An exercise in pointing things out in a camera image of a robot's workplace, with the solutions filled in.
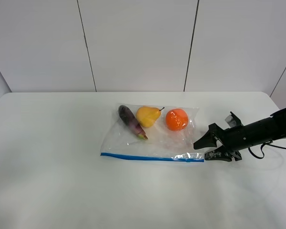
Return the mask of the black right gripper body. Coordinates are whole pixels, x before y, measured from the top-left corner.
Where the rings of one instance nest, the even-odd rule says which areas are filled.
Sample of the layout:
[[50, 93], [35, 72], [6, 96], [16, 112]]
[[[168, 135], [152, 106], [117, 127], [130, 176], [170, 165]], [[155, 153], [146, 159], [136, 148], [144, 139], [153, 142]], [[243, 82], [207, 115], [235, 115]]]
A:
[[235, 161], [242, 160], [242, 156], [235, 146], [236, 138], [232, 137], [228, 129], [223, 130], [217, 124], [214, 123], [209, 125], [209, 130], [213, 132], [217, 141], [220, 141], [222, 143], [222, 145], [219, 147], [220, 149], [225, 149], [228, 153], [230, 153], [232, 159], [234, 159]]

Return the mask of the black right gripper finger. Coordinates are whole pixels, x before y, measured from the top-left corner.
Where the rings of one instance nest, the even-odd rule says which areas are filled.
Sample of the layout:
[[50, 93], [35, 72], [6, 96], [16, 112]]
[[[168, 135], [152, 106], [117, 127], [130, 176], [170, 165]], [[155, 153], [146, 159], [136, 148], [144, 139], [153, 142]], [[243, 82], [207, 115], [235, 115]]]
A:
[[225, 149], [215, 149], [204, 154], [204, 159], [207, 161], [232, 161], [230, 153]]
[[200, 139], [194, 142], [194, 149], [203, 149], [208, 147], [217, 147], [217, 139], [212, 131], [208, 130]]

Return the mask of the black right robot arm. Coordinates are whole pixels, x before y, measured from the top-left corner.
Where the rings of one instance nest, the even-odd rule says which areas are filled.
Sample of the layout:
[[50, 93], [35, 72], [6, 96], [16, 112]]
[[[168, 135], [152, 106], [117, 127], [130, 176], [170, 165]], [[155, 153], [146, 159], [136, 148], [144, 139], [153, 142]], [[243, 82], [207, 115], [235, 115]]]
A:
[[255, 155], [250, 148], [260, 145], [262, 150], [265, 145], [269, 146], [273, 141], [286, 138], [286, 108], [248, 125], [243, 125], [232, 112], [225, 121], [229, 128], [222, 129], [215, 123], [210, 124], [208, 131], [194, 142], [195, 150], [215, 148], [204, 154], [205, 160], [239, 161], [242, 159], [239, 151], [243, 149], [248, 149], [253, 157], [262, 159], [263, 157]]

